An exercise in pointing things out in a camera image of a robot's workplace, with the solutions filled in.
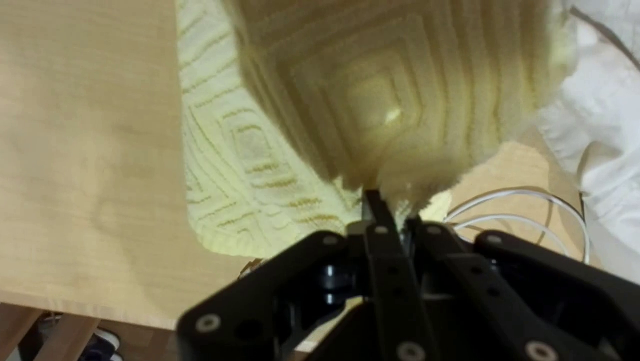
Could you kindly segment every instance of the cable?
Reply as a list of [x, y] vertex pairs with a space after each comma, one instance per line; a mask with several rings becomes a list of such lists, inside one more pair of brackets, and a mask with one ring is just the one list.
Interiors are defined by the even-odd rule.
[[569, 252], [568, 252], [568, 249], [563, 247], [561, 237], [560, 237], [557, 233], [554, 233], [554, 230], [550, 230], [547, 227], [543, 227], [542, 222], [532, 221], [532, 219], [522, 217], [522, 215], [495, 212], [495, 215], [474, 217], [474, 219], [468, 219], [468, 221], [463, 221], [463, 222], [454, 224], [454, 230], [457, 230], [457, 229], [468, 229], [469, 224], [478, 224], [478, 222], [499, 221], [499, 219], [503, 219], [503, 221], [517, 221], [517, 222], [528, 224], [529, 229], [536, 229], [538, 233], [543, 233], [547, 238], [552, 238], [552, 240], [557, 244], [557, 249], [560, 249], [565, 257], [569, 257]]
[[444, 222], [449, 222], [455, 217], [460, 217], [462, 212], [468, 212], [469, 209], [475, 209], [475, 206], [480, 206], [483, 202], [490, 202], [490, 200], [495, 200], [495, 199], [506, 199], [506, 197], [543, 199], [543, 200], [563, 209], [568, 215], [571, 215], [571, 219], [577, 222], [577, 227], [581, 230], [581, 262], [589, 262], [589, 238], [588, 238], [588, 230], [585, 230], [585, 222], [583, 222], [581, 215], [571, 204], [568, 204], [563, 199], [557, 199], [557, 197], [554, 197], [550, 193], [542, 193], [542, 191], [534, 191], [534, 189], [497, 189], [497, 191], [492, 191], [487, 194], [481, 194], [481, 197], [475, 197], [475, 199], [469, 199], [469, 200], [457, 204], [455, 209], [449, 210], [449, 215], [444, 219]]

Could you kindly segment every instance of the wire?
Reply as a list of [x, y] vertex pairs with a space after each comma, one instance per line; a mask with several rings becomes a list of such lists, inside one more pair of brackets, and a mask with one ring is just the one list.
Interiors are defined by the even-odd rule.
[[532, 221], [532, 219], [522, 217], [522, 215], [495, 212], [495, 215], [474, 217], [474, 219], [468, 219], [463, 222], [454, 224], [454, 230], [468, 229], [468, 227], [478, 224], [478, 222], [490, 222], [490, 221], [517, 221], [517, 222], [524, 222], [529, 229], [536, 229], [538, 233], [543, 233], [547, 238], [552, 238], [557, 244], [557, 249], [561, 249], [563, 255], [569, 255], [568, 249], [561, 242], [561, 237], [557, 237], [557, 233], [554, 233], [547, 227], [543, 227], [542, 222]]
[[542, 191], [534, 191], [534, 189], [497, 189], [497, 191], [492, 191], [487, 194], [480, 194], [475, 199], [469, 199], [469, 200], [457, 204], [455, 209], [449, 210], [449, 215], [444, 219], [444, 222], [451, 222], [455, 217], [468, 212], [469, 209], [475, 209], [483, 202], [490, 202], [495, 199], [506, 199], [506, 197], [543, 199], [543, 200], [556, 204], [557, 209], [565, 210], [577, 222], [577, 227], [581, 230], [581, 262], [589, 262], [589, 238], [588, 238], [588, 230], [585, 230], [585, 222], [583, 222], [581, 215], [571, 204], [568, 204], [563, 199], [557, 199], [556, 194], [550, 194], [550, 193], [542, 193]]

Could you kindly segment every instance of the wooden board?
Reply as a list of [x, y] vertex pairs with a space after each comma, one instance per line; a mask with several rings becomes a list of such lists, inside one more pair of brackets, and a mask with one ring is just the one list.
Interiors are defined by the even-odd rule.
[[3, 0], [0, 301], [173, 327], [237, 274], [186, 224], [171, 3]]

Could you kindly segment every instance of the white fabric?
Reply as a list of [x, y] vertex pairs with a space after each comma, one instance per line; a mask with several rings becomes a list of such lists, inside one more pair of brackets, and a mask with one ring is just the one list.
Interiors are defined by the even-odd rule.
[[585, 22], [577, 48], [577, 69], [538, 128], [581, 191], [596, 262], [640, 283], [640, 73]]

